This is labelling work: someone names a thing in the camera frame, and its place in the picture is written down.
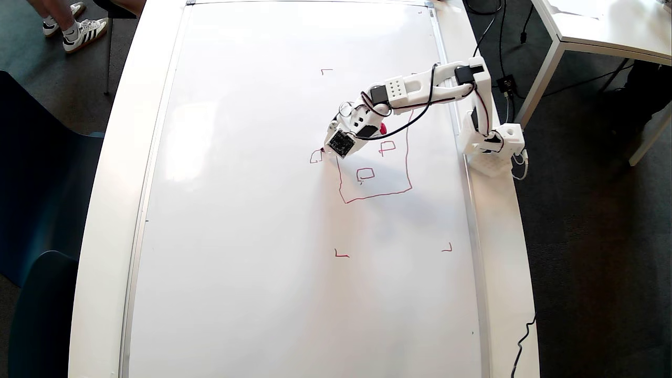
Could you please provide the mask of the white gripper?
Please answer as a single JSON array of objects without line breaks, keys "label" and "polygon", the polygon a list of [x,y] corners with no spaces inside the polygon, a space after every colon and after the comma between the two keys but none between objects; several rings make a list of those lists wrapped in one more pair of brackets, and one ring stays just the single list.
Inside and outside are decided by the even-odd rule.
[{"label": "white gripper", "polygon": [[343,102],[327,126],[324,150],[338,152],[338,144],[350,144],[347,157],[358,153],[369,141],[389,137],[384,118],[389,117],[389,103]]}]

